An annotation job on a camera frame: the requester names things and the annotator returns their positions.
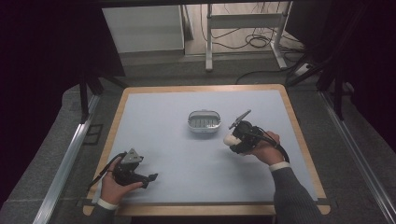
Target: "aluminum rail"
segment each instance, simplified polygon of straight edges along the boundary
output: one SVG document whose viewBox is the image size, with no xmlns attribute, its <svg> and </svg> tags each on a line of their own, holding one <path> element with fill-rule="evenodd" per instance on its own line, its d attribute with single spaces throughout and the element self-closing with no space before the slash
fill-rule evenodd
<svg viewBox="0 0 396 224">
<path fill-rule="evenodd" d="M 97 103 L 99 102 L 99 99 L 100 96 L 97 95 L 94 95 L 91 98 L 89 104 L 89 116 L 87 118 L 87 121 L 85 121 L 85 123 L 83 124 L 78 125 L 75 135 L 73 136 L 73 139 L 66 153 L 64 154 L 64 159 L 62 160 L 61 165 L 59 166 L 59 169 L 52 180 L 49 191 L 47 192 L 47 195 L 44 198 L 44 201 L 41 204 L 41 207 L 38 210 L 37 215 L 35 216 L 35 221 L 33 223 L 45 224 L 49 222 L 56 202 L 58 201 L 62 189 L 64 188 L 64 183 L 66 182 L 67 177 L 69 177 L 70 171 L 73 167 L 73 163 L 75 162 L 79 149 L 81 148 L 82 142 L 85 138 L 85 134 L 90 127 L 93 112 L 97 106 Z"/>
<path fill-rule="evenodd" d="M 382 213 L 385 216 L 385 219 L 389 224 L 396 223 L 396 210 L 395 206 L 389 195 L 387 194 L 384 186 L 376 177 L 374 171 L 371 169 L 369 163 L 364 158 L 364 155 L 361 153 L 361 150 L 356 143 L 355 139 L 352 137 L 349 129 L 347 128 L 346 124 L 341 121 L 335 112 L 332 109 L 332 100 L 330 99 L 329 95 L 323 92 L 319 93 L 322 97 L 323 101 L 325 102 L 328 112 L 331 115 L 332 121 L 334 122 L 335 126 L 337 127 L 338 131 L 344 138 L 346 143 L 346 147 L 349 150 L 352 159 L 358 166 L 358 169 L 361 172 L 368 188 L 373 193 L 376 202 L 379 205 Z"/>
</svg>

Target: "human hand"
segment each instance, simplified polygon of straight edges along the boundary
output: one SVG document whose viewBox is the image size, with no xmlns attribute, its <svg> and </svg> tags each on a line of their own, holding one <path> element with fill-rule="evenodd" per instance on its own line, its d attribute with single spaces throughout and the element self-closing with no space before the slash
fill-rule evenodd
<svg viewBox="0 0 396 224">
<path fill-rule="evenodd" d="M 106 175 L 102 179 L 102 190 L 100 198 L 107 203 L 119 204 L 122 197 L 126 193 L 134 189 L 139 189 L 143 186 L 142 182 L 133 183 L 127 186 L 121 186 L 117 184 L 112 174 L 112 171 L 120 160 L 121 157 L 118 157 L 110 164 Z"/>
<path fill-rule="evenodd" d="M 280 143 L 280 138 L 279 135 L 273 132 L 266 132 L 263 134 L 268 135 L 272 137 L 278 144 Z M 282 153 L 274 148 L 270 143 L 265 142 L 265 141 L 260 141 L 260 143 L 255 146 L 251 151 L 245 153 L 246 155 L 254 155 L 256 156 L 260 161 L 268 164 L 268 165 L 273 165 L 276 163 L 280 163 L 284 161 L 284 158 L 282 156 Z"/>
</svg>

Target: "small metal tray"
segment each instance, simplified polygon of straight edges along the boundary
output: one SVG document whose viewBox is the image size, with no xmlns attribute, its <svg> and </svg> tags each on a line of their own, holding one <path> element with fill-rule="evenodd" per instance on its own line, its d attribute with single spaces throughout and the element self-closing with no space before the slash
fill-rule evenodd
<svg viewBox="0 0 396 224">
<path fill-rule="evenodd" d="M 216 111 L 196 110 L 189 115 L 190 130 L 194 133 L 215 133 L 220 124 L 220 115 Z"/>
</svg>

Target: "white cuff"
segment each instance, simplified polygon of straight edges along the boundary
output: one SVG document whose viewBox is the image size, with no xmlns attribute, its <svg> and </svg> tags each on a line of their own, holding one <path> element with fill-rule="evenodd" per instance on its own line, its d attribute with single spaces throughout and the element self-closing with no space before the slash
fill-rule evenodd
<svg viewBox="0 0 396 224">
<path fill-rule="evenodd" d="M 103 201 L 101 198 L 99 198 L 97 204 L 99 204 L 100 206 L 104 207 L 107 210 L 116 210 L 119 207 L 118 205 L 107 203 Z"/>
<path fill-rule="evenodd" d="M 279 170 L 285 167 L 290 167 L 290 164 L 286 161 L 282 161 L 273 165 L 270 165 L 270 171 L 273 172 L 275 170 Z"/>
</svg>

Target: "dark sleeve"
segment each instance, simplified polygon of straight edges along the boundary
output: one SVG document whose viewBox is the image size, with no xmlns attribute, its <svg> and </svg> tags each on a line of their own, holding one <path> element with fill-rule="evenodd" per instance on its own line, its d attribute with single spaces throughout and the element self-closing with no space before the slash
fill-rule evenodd
<svg viewBox="0 0 396 224">
<path fill-rule="evenodd" d="M 290 167 L 272 172 L 276 192 L 274 205 L 279 224 L 324 223 L 324 216 Z"/>
<path fill-rule="evenodd" d="M 86 217 L 86 223 L 109 224 L 113 223 L 116 210 L 108 210 L 100 205 L 96 205 L 89 217 Z"/>
</svg>

